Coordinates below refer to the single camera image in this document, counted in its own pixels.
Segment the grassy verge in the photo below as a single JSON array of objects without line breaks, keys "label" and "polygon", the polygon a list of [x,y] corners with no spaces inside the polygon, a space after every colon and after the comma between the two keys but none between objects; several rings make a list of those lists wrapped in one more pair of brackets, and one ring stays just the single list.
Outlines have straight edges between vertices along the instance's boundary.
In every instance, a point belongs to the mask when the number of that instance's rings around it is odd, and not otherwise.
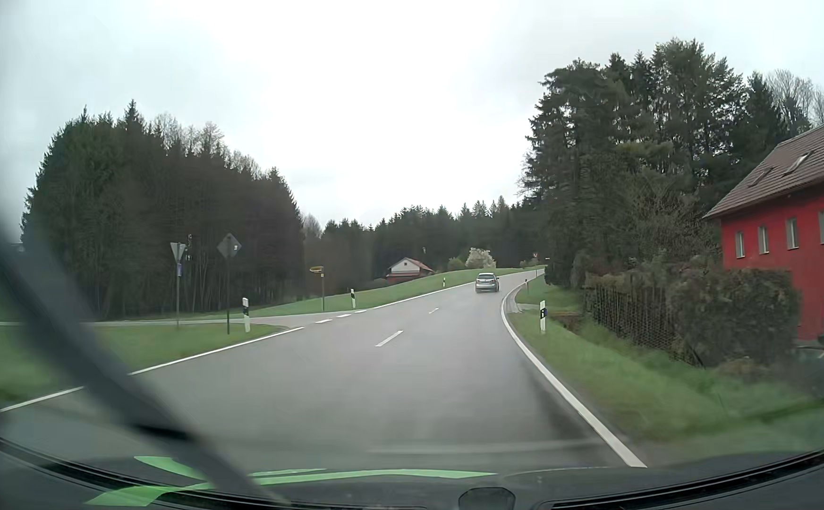
[{"label": "grassy verge", "polygon": [[581,308],[581,297],[577,292],[548,285],[543,278],[529,281],[516,294],[517,303],[538,305],[542,300],[547,301],[549,311],[575,311]]},{"label": "grassy verge", "polygon": [[[406,281],[397,283],[382,289],[361,290],[356,292],[356,306],[358,309],[378,307],[387,303],[392,303],[401,299],[413,298],[435,290],[443,288],[443,279],[446,278],[446,286],[448,288],[464,283],[471,283],[474,277],[484,270],[463,270],[459,272],[446,272],[434,274],[418,280]],[[504,268],[493,271],[497,276],[502,276],[511,273],[523,272],[518,268]],[[352,298],[348,294],[338,294],[335,296],[327,296],[326,311],[344,311],[352,309]],[[274,307],[252,308],[251,317],[274,317],[280,315],[299,315],[303,313],[318,313],[321,310],[320,297],[305,299],[302,301],[295,301],[285,305],[278,305]],[[233,308],[230,313],[238,314],[241,317],[241,308]],[[190,315],[189,319],[222,319],[226,317],[226,310],[208,313]],[[168,319],[168,317],[151,317],[151,319]]]},{"label": "grassy verge", "polygon": [[824,405],[786,385],[672,361],[590,321],[579,335],[553,320],[542,335],[536,310],[510,323],[610,424],[667,462],[824,447]]},{"label": "grassy verge", "polygon": [[[134,371],[281,330],[278,326],[254,324],[246,334],[239,324],[227,335],[225,325],[198,324],[182,326],[178,331],[175,326],[102,328],[98,334]],[[21,328],[0,326],[0,401],[29,400],[76,386],[61,370],[41,361],[22,342],[23,334]]]}]

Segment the house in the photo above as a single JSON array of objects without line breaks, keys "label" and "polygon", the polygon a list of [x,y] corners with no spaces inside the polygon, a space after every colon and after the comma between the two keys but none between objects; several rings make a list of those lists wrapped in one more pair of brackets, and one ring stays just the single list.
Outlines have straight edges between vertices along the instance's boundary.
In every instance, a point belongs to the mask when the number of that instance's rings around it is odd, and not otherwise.
[{"label": "house", "polygon": [[424,263],[406,257],[390,267],[390,272],[386,274],[386,281],[393,285],[402,281],[414,280],[422,276],[433,274],[433,270]]},{"label": "house", "polygon": [[824,331],[824,124],[777,145],[706,218],[726,269],[787,269],[802,292],[798,338]]}]

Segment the car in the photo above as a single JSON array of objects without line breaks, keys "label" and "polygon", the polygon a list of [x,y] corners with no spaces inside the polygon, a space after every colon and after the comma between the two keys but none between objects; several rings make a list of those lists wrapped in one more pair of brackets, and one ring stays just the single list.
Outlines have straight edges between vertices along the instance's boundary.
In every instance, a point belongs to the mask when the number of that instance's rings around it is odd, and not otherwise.
[{"label": "car", "polygon": [[500,279],[494,273],[479,273],[474,280],[474,291],[492,290],[500,292]]}]

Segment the fence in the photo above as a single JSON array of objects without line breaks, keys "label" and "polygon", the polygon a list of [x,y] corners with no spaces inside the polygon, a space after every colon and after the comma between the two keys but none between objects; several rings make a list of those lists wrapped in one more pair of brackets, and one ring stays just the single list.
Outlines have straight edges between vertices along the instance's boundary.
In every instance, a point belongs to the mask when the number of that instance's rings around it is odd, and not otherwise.
[{"label": "fence", "polygon": [[690,365],[699,360],[679,340],[676,323],[667,307],[667,292],[659,287],[617,289],[597,283],[586,288],[585,310],[601,326],[633,345],[657,349]]}]

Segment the sky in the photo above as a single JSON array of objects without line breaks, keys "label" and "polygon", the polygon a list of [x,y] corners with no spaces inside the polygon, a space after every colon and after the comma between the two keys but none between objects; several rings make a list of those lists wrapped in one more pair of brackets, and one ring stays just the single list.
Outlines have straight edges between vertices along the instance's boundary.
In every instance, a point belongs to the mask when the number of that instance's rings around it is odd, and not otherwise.
[{"label": "sky", "polygon": [[0,1],[0,224],[66,121],[131,99],[217,123],[322,223],[515,202],[542,76],[672,37],[824,87],[824,2]]}]

